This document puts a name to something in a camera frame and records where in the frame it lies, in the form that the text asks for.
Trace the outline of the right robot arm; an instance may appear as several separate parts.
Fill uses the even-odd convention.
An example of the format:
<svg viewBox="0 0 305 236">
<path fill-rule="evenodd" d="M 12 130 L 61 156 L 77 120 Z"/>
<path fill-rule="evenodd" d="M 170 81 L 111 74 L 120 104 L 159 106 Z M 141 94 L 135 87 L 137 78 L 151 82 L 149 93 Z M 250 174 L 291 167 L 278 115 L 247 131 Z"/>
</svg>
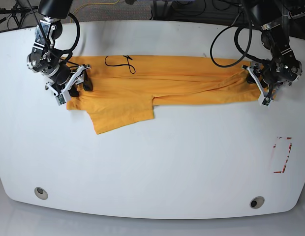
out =
<svg viewBox="0 0 305 236">
<path fill-rule="evenodd" d="M 82 85 L 85 91 L 93 91 L 92 82 L 87 74 L 90 65 L 70 61 L 81 32 L 77 18 L 70 13 L 71 6 L 71 0 L 40 1 L 38 13 L 43 16 L 43 19 L 35 18 L 37 22 L 35 42 L 27 57 L 28 68 L 49 79 L 45 89 L 52 91 L 60 105 L 79 96 L 78 85 Z M 69 49 L 59 50 L 55 48 L 55 44 L 62 34 L 61 20 L 67 17 L 70 17 L 76 25 L 76 38 Z"/>
</svg>

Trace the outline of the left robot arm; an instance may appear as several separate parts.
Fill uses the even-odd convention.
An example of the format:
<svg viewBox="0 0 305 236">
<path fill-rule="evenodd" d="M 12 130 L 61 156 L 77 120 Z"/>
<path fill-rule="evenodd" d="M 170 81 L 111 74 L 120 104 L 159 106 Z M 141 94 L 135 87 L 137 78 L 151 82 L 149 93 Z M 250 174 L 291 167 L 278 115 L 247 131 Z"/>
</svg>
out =
<svg viewBox="0 0 305 236">
<path fill-rule="evenodd" d="M 238 27 L 234 34 L 234 44 L 242 56 L 225 68 L 236 66 L 244 58 L 250 59 L 250 65 L 243 65 L 242 68 L 248 72 L 247 83 L 257 85 L 258 90 L 245 89 L 243 94 L 228 95 L 224 101 L 231 103 L 257 99 L 261 105 L 268 106 L 274 101 L 281 88 L 290 86 L 299 79 L 302 75 L 302 64 L 296 59 L 289 45 L 289 38 L 278 21 L 281 11 L 275 1 L 243 0 L 240 7 L 248 21 L 248 43 L 245 50 L 240 47 L 238 38 L 243 27 Z M 249 54 L 253 28 L 260 30 L 261 42 L 270 51 L 271 59 L 259 59 Z"/>
</svg>

